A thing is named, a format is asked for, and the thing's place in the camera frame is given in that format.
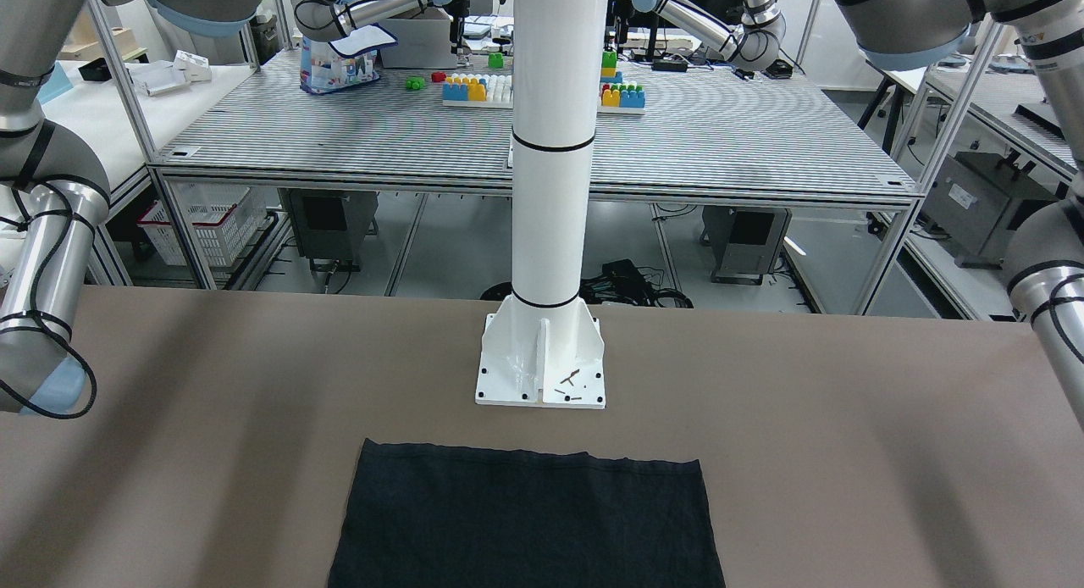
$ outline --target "white pole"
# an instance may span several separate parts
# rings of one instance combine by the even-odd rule
[[[482,337],[479,404],[604,408],[578,297],[607,0],[515,0],[512,285]]]

